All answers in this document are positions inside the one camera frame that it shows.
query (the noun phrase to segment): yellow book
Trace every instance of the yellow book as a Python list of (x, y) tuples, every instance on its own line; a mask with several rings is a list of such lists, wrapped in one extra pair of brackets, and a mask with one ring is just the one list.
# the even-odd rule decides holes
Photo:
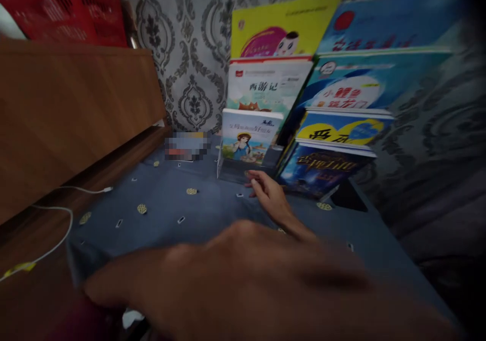
[(294, 0), (233, 11), (231, 58), (314, 54), (341, 0)]

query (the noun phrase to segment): cartoon girl illustration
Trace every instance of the cartoon girl illustration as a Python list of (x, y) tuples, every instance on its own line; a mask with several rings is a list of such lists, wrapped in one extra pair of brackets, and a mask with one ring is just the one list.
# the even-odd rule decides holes
[(248, 141), (252, 138), (248, 132), (242, 132), (237, 136), (238, 141), (233, 144), (233, 160), (241, 160), (243, 156), (247, 156), (251, 153), (252, 148), (248, 144)]

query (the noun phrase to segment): wooden cabinet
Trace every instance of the wooden cabinet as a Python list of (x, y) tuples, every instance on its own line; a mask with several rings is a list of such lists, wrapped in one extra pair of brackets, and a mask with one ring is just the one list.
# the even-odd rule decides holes
[(165, 118), (149, 50), (1, 40), (0, 224)]

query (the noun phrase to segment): children's book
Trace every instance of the children's book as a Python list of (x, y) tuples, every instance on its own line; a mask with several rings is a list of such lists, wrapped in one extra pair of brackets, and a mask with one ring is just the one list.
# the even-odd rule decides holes
[(393, 123), (393, 116), (372, 114), (362, 109), (349, 113), (342, 109), (308, 109), (296, 137), (319, 142), (364, 145)]
[(440, 65), (447, 49), (394, 49), (322, 54), (280, 135), (285, 144), (306, 107), (383, 109)]
[(233, 11), (231, 58), (314, 54), (341, 0), (293, 0)]
[(288, 59), (236, 59), (229, 66), (226, 107), (283, 114), (277, 133), (312, 68), (311, 56)]
[(283, 118), (282, 113), (223, 109), (222, 157), (261, 165)]
[(286, 153), (277, 181), (287, 193), (319, 200), (376, 158), (371, 149), (363, 148), (312, 144), (296, 139)]
[(317, 53), (428, 46), (465, 14), (465, 6), (465, 0), (342, 3)]

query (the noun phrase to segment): red box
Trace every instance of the red box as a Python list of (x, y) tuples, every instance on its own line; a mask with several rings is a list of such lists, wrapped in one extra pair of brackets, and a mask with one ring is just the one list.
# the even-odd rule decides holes
[(0, 0), (31, 40), (126, 47), (120, 0)]

